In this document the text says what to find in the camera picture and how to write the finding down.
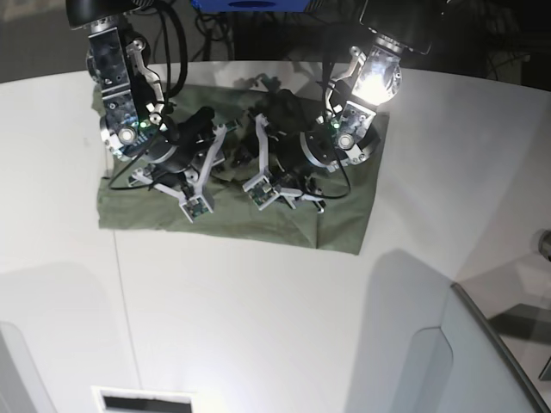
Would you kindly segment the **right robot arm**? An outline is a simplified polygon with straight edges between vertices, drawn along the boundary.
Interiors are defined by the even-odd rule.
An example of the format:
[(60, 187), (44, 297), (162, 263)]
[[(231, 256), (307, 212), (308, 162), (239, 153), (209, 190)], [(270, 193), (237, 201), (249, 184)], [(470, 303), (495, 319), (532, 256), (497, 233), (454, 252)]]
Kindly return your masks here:
[[(181, 69), (175, 84), (163, 82), (149, 68), (152, 49), (127, 16), (155, 9), (163, 24), (176, 30)], [(167, 174), (182, 174), (205, 151), (211, 139), (211, 108), (202, 108), (183, 123), (170, 117), (171, 98), (183, 89), (188, 51), (183, 25), (165, 1), (68, 1), (73, 29), (90, 30), (86, 64), (102, 98), (102, 142), (121, 161), (142, 159)]]

